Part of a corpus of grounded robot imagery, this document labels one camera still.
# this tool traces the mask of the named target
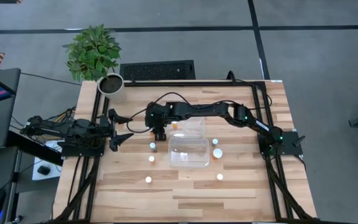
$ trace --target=butcher block tabletop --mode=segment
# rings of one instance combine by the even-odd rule
[[[294,128],[284,84],[264,81],[267,94],[273,103],[270,107],[275,126],[284,131]],[[148,103],[163,94],[174,91],[191,104],[208,104],[219,100],[233,100],[254,108],[249,86],[158,86],[125,87],[127,99],[120,104],[109,104],[118,115],[130,117],[144,109]],[[83,82],[75,118],[91,119],[95,82]],[[99,104],[102,112],[103,99]],[[182,101],[176,95],[168,95],[159,101]],[[145,130],[145,113],[130,122],[130,128]],[[124,124],[116,125],[118,134],[129,133]],[[169,125],[165,130],[172,130]],[[134,134],[112,152],[106,140],[104,156],[100,158],[91,222],[251,222],[275,221],[265,162],[259,153],[257,133],[249,128],[237,128],[218,117],[205,118],[204,137],[211,143],[219,139],[217,147],[223,156],[209,157],[205,168],[177,168],[169,164],[168,140],[156,142],[157,152],[149,144],[154,142],[150,132]],[[155,157],[155,163],[149,162]],[[57,217],[67,205],[71,181],[77,157],[65,159],[60,177],[53,214]],[[282,156],[283,168],[289,191],[305,209],[315,217],[308,179],[303,164],[294,156]],[[77,191],[81,164],[78,166],[73,195]],[[216,178],[223,175],[223,180]],[[151,177],[150,184],[145,182]],[[277,189],[282,216],[285,207],[281,192]],[[88,191],[82,203],[80,218],[85,216]]]

